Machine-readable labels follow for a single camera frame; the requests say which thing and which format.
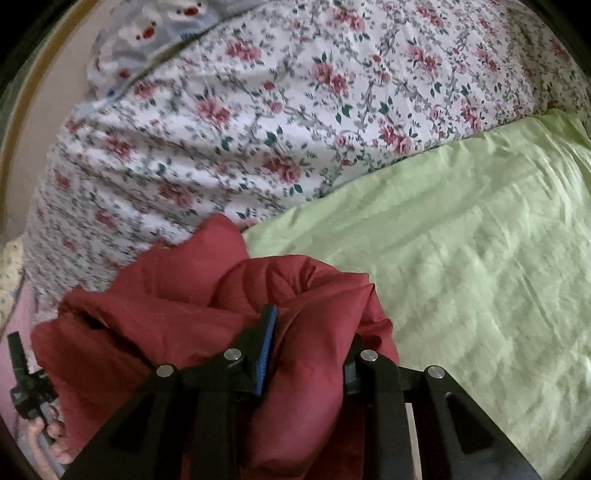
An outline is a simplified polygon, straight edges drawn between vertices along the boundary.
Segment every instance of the floral bedsheet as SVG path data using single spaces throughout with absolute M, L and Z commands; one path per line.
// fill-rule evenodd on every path
M 25 235 L 40 318 L 213 212 L 248 228 L 548 108 L 574 109 L 589 130 L 587 88 L 517 1 L 266 3 L 63 125 Z

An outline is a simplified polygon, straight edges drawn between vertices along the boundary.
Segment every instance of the metal pin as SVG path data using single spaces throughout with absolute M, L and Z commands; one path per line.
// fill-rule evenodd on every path
M 445 377 L 445 370 L 438 365 L 432 365 L 429 368 L 427 368 L 427 373 L 431 375 L 433 378 Z
M 170 377 L 174 373 L 174 367 L 172 365 L 160 365 L 156 369 L 156 375 L 162 378 Z
M 238 360 L 242 356 L 242 352 L 238 348 L 229 348 L 223 353 L 223 357 L 231 362 Z
M 373 350 L 364 350 L 361 352 L 361 358 L 366 362 L 375 362 L 378 359 L 378 354 Z

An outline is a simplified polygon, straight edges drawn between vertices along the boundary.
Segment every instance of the light green sheet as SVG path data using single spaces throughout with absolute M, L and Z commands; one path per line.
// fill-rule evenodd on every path
M 554 110 L 417 155 L 245 234 L 368 272 L 403 366 L 444 366 L 544 479 L 591 434 L 591 141 Z

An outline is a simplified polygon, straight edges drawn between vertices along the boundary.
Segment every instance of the red fabric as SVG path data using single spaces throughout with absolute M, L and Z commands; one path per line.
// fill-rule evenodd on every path
M 59 317 L 33 330 L 70 446 L 83 448 L 155 365 L 204 362 L 256 324 L 267 303 L 280 316 L 243 479 L 361 479 L 363 421 L 341 412 L 342 365 L 355 333 L 398 362 L 374 285 L 302 255 L 249 258 L 222 215 L 183 245 L 142 254 L 105 293 L 75 288 Z

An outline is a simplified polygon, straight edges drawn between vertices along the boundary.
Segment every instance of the human hand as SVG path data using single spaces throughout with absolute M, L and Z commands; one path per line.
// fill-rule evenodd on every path
M 59 413 L 55 407 L 51 407 L 51 423 L 47 426 L 47 435 L 55 439 L 53 445 L 49 446 L 49 454 L 59 463 L 65 465 L 71 463 L 74 456 L 70 452 L 67 444 L 66 427 L 59 418 Z M 35 470 L 43 480 L 57 480 L 50 461 L 40 445 L 40 437 L 45 429 L 45 423 L 41 418 L 31 420 L 27 427 L 27 442 L 31 446 L 31 452 L 35 460 Z

